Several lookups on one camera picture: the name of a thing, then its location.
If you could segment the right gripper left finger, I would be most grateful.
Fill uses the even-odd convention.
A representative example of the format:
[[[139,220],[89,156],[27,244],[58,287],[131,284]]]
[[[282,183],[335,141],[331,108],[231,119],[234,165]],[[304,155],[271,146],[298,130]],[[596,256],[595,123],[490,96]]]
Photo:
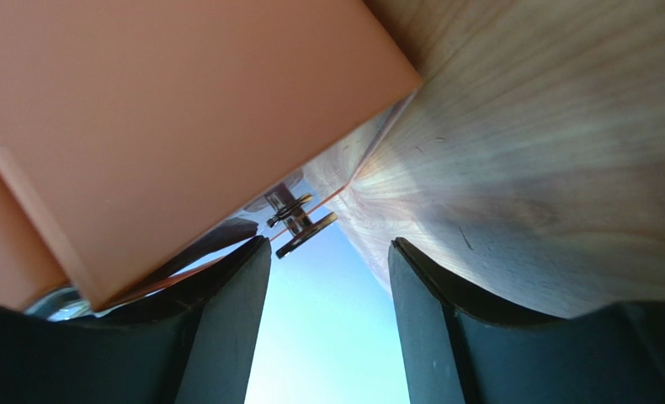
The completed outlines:
[[[105,316],[0,306],[0,403],[242,403],[270,268],[269,240],[254,237]]]

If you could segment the clear acrylic drawer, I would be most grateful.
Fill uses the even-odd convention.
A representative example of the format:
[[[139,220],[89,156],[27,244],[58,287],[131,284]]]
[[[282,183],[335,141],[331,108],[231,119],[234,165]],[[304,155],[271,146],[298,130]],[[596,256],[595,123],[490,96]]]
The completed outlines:
[[[408,94],[363,123],[105,306],[128,303],[176,284],[204,268],[200,259],[217,261],[226,256],[228,248],[255,236],[271,240],[282,237],[285,244],[275,254],[278,258],[292,253],[337,219],[335,214],[322,214],[319,210],[348,187],[414,96]]]

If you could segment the orange makeup drawer box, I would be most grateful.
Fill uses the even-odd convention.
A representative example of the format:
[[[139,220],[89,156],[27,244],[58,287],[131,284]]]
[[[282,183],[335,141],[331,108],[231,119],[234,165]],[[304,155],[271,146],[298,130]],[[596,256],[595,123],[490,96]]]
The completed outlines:
[[[361,1],[0,1],[0,305],[107,306],[420,83]]]

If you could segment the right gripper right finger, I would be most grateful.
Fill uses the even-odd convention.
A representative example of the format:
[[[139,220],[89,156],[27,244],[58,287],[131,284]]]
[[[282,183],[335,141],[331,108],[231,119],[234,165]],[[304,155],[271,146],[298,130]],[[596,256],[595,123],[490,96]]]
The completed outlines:
[[[665,302],[562,319],[484,290],[404,238],[388,266],[413,403],[665,403]]]

